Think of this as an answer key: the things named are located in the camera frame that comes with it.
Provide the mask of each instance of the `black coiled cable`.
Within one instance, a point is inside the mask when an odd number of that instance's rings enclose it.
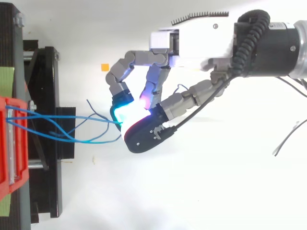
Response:
[[[238,23],[249,23],[250,20],[255,19],[251,30],[246,38],[238,47],[234,57],[230,76],[239,77],[244,71],[244,67],[248,61],[248,57],[253,52],[261,36],[269,27],[270,16],[266,11],[253,10],[246,12],[238,19]]]

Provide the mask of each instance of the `bolt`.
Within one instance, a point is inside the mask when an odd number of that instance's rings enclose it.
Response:
[[[55,59],[56,61],[60,61],[60,60],[61,60],[61,57],[60,57],[59,52],[55,52],[55,53],[54,53],[54,59]]]
[[[28,109],[32,112],[34,112],[37,109],[36,104],[34,104],[34,101],[29,101],[28,103]]]
[[[294,52],[294,51],[296,50],[296,47],[295,47],[295,46],[291,46],[291,47],[290,47],[290,50],[291,50],[292,52]]]
[[[14,17],[14,24],[19,28],[24,27],[24,15],[22,13],[18,13]]]

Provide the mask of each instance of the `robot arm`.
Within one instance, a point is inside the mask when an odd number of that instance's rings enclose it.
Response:
[[[112,118],[131,152],[147,151],[169,138],[177,126],[163,123],[188,109],[202,109],[221,96],[235,77],[307,77],[307,22],[270,23],[264,11],[250,11],[233,24],[228,13],[197,13],[151,34],[149,51],[129,51],[106,76],[113,95]],[[140,103],[124,80],[134,66],[149,66]],[[162,85],[173,67],[211,72],[187,91],[161,101]]]

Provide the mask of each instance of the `white wall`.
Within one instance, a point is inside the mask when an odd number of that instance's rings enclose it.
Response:
[[[77,106],[79,115],[91,112],[86,99],[109,115],[111,95],[100,64],[114,64],[131,49],[147,50],[150,32],[172,19],[229,10],[235,21],[257,8],[267,10],[271,21],[307,19],[298,0],[13,2],[26,15],[24,38],[61,53],[60,104]],[[128,80],[135,95],[143,89],[146,71],[137,68]],[[206,77],[173,70],[163,97],[178,83],[190,86]],[[130,153],[121,139],[76,144],[73,163],[62,163],[63,214],[58,219],[40,215],[33,229],[306,229],[307,127],[297,130],[277,158],[271,155],[307,116],[305,103],[276,79],[236,79],[221,98],[147,153]],[[94,137],[104,128],[88,122],[76,137]],[[117,135],[113,127],[105,139]]]

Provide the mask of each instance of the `blue light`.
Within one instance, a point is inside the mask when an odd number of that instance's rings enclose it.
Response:
[[[144,108],[143,100],[133,101],[114,110],[114,116],[116,117],[117,121],[122,122],[120,126],[122,126],[121,133],[123,137],[126,131],[132,125],[149,116],[150,114],[150,111]]]

